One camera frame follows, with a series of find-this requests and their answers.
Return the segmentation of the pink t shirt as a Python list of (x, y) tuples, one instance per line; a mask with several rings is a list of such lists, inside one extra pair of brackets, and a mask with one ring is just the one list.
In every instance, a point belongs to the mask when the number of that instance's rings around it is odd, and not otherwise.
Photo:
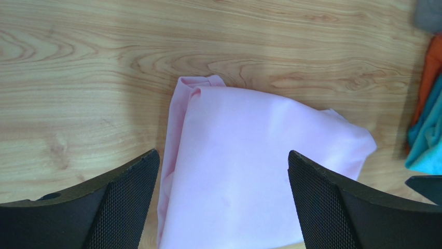
[(332, 109), (180, 77), (169, 108), (158, 248), (277, 248), (303, 240), (288, 178), (295, 150), (357, 179), (377, 148)]

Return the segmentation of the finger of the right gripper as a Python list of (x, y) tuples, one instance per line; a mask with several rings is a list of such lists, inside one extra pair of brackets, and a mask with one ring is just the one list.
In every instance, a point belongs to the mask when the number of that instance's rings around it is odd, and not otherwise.
[(412, 176), (405, 184), (437, 205), (441, 205), (441, 175)]

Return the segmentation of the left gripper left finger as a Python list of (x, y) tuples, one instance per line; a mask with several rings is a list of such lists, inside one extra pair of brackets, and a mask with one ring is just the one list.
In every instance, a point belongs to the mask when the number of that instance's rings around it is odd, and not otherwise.
[(38, 200), (1, 204), (1, 248), (138, 248), (159, 166), (152, 149)]

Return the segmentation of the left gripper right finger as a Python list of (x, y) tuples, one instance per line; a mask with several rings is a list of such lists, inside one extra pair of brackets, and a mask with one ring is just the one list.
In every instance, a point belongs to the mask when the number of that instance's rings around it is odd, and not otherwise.
[(441, 248), (441, 204), (376, 190), (296, 151), (288, 176), (306, 248)]

